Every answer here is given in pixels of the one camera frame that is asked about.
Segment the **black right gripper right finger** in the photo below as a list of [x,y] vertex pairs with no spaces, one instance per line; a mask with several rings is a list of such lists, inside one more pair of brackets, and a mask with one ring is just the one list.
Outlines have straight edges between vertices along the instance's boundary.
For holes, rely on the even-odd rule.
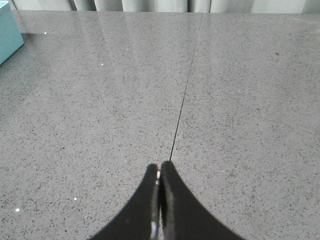
[[187,188],[171,161],[161,165],[160,196],[166,240],[242,239],[203,207]]

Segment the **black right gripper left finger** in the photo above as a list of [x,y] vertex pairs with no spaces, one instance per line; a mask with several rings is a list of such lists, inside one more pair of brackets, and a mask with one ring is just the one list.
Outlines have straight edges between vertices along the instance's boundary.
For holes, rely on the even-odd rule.
[[144,177],[122,210],[92,240],[157,240],[160,221],[160,171],[156,164]]

